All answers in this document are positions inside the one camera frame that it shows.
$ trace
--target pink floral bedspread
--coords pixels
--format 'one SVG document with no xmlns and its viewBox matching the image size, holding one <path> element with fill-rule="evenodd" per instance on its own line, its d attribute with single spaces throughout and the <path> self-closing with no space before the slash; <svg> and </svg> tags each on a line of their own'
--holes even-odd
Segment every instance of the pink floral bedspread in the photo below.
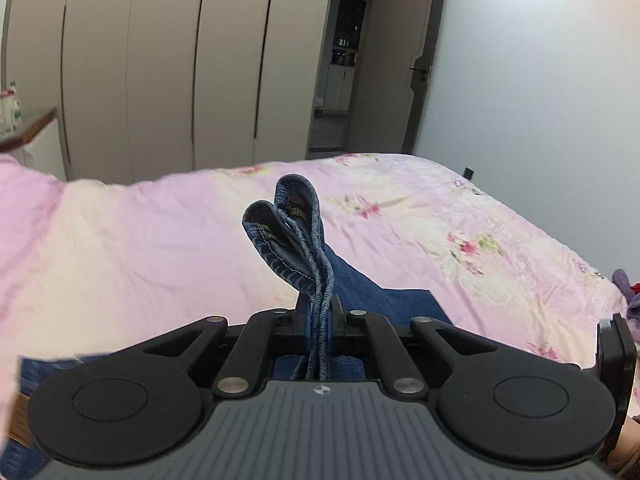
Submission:
<svg viewBox="0 0 640 480">
<path fill-rule="evenodd" d="M 18 355 L 109 352 L 211 314 L 242 323 L 296 292 L 241 226 L 286 173 L 318 190 L 326 240 L 388 288 L 431 290 L 455 325 L 593 365 L 616 287 L 568 247 L 442 166 L 350 155 L 176 174 L 134 186 L 63 184 L 0 158 L 0 413 Z M 634 396 L 630 413 L 640 413 Z"/>
</svg>

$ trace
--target denim fabric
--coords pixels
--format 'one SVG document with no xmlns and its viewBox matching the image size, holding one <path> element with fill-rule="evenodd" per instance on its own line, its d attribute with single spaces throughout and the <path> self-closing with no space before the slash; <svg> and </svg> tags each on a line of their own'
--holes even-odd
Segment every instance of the denim fabric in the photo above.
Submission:
<svg viewBox="0 0 640 480">
<path fill-rule="evenodd" d="M 283 176 L 276 184 L 273 205 L 264 200 L 251 204 L 244 213 L 242 225 L 268 266 L 289 285 L 311 298 L 312 318 L 315 319 L 319 310 L 320 323 L 324 326 L 328 314 L 328 305 L 325 307 L 324 304 L 328 279 L 327 274 L 322 272 L 327 272 L 326 263 L 334 278 L 333 293 L 338 295 L 345 311 L 363 309 L 377 312 L 387 316 L 396 325 L 409 325 L 415 316 L 429 316 L 450 322 L 428 290 L 381 288 L 337 256 L 324 242 L 318 196 L 303 176 Z M 319 294 L 323 287 L 324 294 Z M 318 309 L 320 297 L 323 303 Z M 326 332 L 316 331 L 315 335 L 320 344 Z M 362 366 L 353 364 L 345 358 L 332 360 L 332 367 L 340 370 L 340 373 L 332 370 L 329 378 L 353 380 L 363 377 Z M 276 360 L 274 376 L 281 377 L 289 368 L 290 360 Z"/>
<path fill-rule="evenodd" d="M 66 361 L 22 359 L 19 378 L 20 393 L 29 397 L 38 385 L 48 377 L 97 357 L 100 356 L 86 356 Z M 27 480 L 40 471 L 46 463 L 47 458 L 33 439 L 31 447 L 26 447 L 9 438 L 0 456 L 0 475 L 6 480 Z"/>
</svg>

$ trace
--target pink flower pattern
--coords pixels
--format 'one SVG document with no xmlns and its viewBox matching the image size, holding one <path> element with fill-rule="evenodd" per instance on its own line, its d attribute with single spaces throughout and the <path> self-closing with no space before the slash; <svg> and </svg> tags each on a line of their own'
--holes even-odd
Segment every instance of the pink flower pattern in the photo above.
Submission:
<svg viewBox="0 0 640 480">
<path fill-rule="evenodd" d="M 340 206 L 343 211 L 359 214 L 363 218 L 380 216 L 380 204 L 378 202 L 368 202 L 362 195 L 345 195 L 343 199 L 330 199 L 331 202 Z"/>
<path fill-rule="evenodd" d="M 578 269 L 581 273 L 583 273 L 585 275 L 585 278 L 598 278 L 599 280 L 604 280 L 605 277 L 602 275 L 602 273 L 597 270 L 597 269 L 591 269 L 591 267 L 586 264 L 585 262 L 582 262 L 580 260 L 576 260 L 574 258 L 574 265 L 575 268 Z"/>
<path fill-rule="evenodd" d="M 531 352 L 532 354 L 539 355 L 540 357 L 551 359 L 552 361 L 555 361 L 557 363 L 562 362 L 562 359 L 558 356 L 556 351 L 552 348 L 552 346 L 547 341 L 542 343 L 541 347 L 534 345 L 533 343 L 528 343 L 527 351 Z"/>
<path fill-rule="evenodd" d="M 457 187 L 458 189 L 468 190 L 468 191 L 470 191 L 471 193 L 473 193 L 474 195 L 477 195 L 477 196 L 481 196 L 482 195 L 482 191 L 480 191 L 477 187 L 468 186 L 467 184 L 465 184 L 464 182 L 462 182 L 458 178 L 452 178 L 451 181 L 452 181 L 453 185 L 455 187 Z"/>
<path fill-rule="evenodd" d="M 340 156 L 335 157 L 335 161 L 338 162 L 339 164 L 343 165 L 343 166 L 348 166 L 349 165 L 349 159 L 357 157 L 357 156 L 358 156 L 357 153 L 345 153 L 344 155 L 340 155 Z"/>
<path fill-rule="evenodd" d="M 238 171 L 245 176 L 254 176 L 255 174 L 258 174 L 258 173 L 268 173 L 270 171 L 270 168 L 256 165 L 256 166 L 248 166 L 247 168 L 238 168 Z"/>
<path fill-rule="evenodd" d="M 463 253 L 466 253 L 466 254 L 477 254 L 478 253 L 478 248 L 475 245 L 473 245 L 471 242 L 469 242 L 468 240 L 464 240 L 460 244 L 460 250 Z"/>
<path fill-rule="evenodd" d="M 478 258 L 483 253 L 495 253 L 504 256 L 504 251 L 491 235 L 479 235 L 477 241 L 471 241 L 469 235 L 463 232 L 447 233 L 447 241 L 453 245 L 450 254 L 466 270 L 474 276 L 484 276 L 479 267 Z"/>
</svg>

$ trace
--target white wall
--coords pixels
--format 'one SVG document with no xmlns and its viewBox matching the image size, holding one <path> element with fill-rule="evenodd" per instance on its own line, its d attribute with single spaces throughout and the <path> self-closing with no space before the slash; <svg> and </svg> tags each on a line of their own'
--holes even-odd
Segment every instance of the white wall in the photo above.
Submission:
<svg viewBox="0 0 640 480">
<path fill-rule="evenodd" d="M 415 154 L 640 281 L 640 0 L 445 0 Z"/>
</svg>

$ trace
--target logo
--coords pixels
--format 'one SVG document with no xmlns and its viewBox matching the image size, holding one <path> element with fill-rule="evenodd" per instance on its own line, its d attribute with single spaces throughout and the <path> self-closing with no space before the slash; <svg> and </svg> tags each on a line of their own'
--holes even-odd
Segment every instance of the logo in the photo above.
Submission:
<svg viewBox="0 0 640 480">
<path fill-rule="evenodd" d="M 329 388 L 328 386 L 324 386 L 324 384 L 322 384 L 321 386 L 316 386 L 313 389 L 313 392 L 318 394 L 319 396 L 325 396 L 326 394 L 331 393 L 331 388 Z"/>
</svg>

